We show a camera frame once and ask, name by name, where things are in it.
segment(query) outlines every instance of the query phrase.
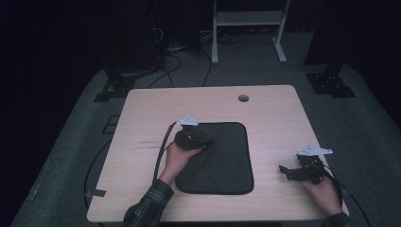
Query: plaid shirt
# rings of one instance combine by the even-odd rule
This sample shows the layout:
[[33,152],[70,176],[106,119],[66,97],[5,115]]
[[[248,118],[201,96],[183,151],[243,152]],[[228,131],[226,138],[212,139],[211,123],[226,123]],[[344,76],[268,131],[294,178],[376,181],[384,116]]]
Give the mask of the plaid shirt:
[[156,180],[139,203],[127,210],[123,227],[158,226],[160,217],[173,195],[174,191],[167,183]]

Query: wooden table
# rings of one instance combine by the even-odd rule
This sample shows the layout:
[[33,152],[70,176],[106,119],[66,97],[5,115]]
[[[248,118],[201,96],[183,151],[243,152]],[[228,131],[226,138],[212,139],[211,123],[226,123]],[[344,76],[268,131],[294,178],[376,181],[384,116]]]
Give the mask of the wooden table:
[[[238,100],[240,95],[249,101]],[[278,166],[299,167],[295,153],[319,143],[295,89],[289,85],[169,88],[130,91],[87,218],[122,221],[151,185],[168,126],[187,116],[198,122],[240,122],[248,133],[254,190],[246,195],[175,195],[162,221],[262,221],[322,219],[307,192]],[[174,127],[169,143],[181,126]],[[160,172],[164,168],[164,159]]]

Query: plaid sleeve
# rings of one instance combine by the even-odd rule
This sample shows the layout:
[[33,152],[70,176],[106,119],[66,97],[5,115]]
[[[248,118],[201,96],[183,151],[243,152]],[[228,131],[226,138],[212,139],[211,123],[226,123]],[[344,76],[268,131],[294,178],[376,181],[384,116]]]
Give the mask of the plaid sleeve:
[[344,213],[330,216],[322,223],[322,227],[354,227],[354,226],[355,225]]
[[173,195],[174,191],[167,183],[156,180],[139,203],[127,210],[123,226],[157,226]]

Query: wrist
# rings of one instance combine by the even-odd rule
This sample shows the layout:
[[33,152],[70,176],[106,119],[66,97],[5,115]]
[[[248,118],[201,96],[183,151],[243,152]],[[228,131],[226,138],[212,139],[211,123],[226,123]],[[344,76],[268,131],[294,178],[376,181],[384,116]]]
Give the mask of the wrist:
[[162,174],[159,177],[159,180],[167,183],[168,185],[172,185],[175,179],[175,174],[171,174],[166,170],[163,170]]

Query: black mouse pad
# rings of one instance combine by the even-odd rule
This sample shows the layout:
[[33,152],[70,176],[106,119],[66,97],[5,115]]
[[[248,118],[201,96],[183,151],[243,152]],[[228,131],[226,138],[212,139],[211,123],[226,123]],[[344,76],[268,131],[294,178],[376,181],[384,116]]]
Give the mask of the black mouse pad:
[[253,190],[245,127],[237,122],[200,123],[214,144],[189,159],[175,182],[185,193],[242,195]]

